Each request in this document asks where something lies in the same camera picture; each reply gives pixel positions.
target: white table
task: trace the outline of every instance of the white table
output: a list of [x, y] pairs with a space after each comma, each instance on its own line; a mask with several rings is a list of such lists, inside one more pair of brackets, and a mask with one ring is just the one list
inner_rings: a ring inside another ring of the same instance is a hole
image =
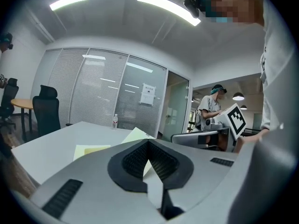
[[76, 145], [120, 144], [131, 130], [79, 122], [12, 149], [30, 178], [42, 184], [73, 161]]

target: glass door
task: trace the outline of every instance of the glass door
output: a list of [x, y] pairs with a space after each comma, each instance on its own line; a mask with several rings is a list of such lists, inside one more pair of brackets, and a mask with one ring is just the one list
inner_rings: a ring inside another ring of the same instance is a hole
[[171, 91], [166, 116], [162, 117], [162, 119], [166, 119], [162, 140], [170, 141], [173, 134], [182, 133], [183, 131], [188, 101], [188, 84], [189, 81], [185, 80], [170, 87]]

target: plastic bottle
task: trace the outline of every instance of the plastic bottle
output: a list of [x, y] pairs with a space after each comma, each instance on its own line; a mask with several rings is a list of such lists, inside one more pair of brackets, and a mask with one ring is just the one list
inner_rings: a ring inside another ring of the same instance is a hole
[[115, 114], [114, 118], [113, 118], [113, 122], [112, 122], [112, 128], [113, 129], [117, 128], [117, 122], [118, 122], [118, 117], [117, 117], [117, 114]]

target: doorway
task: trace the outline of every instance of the doorway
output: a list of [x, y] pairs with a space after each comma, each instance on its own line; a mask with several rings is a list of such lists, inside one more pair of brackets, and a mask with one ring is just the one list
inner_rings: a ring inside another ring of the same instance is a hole
[[168, 72], [158, 139], [170, 141], [173, 134], [182, 133], [188, 101], [189, 81]]

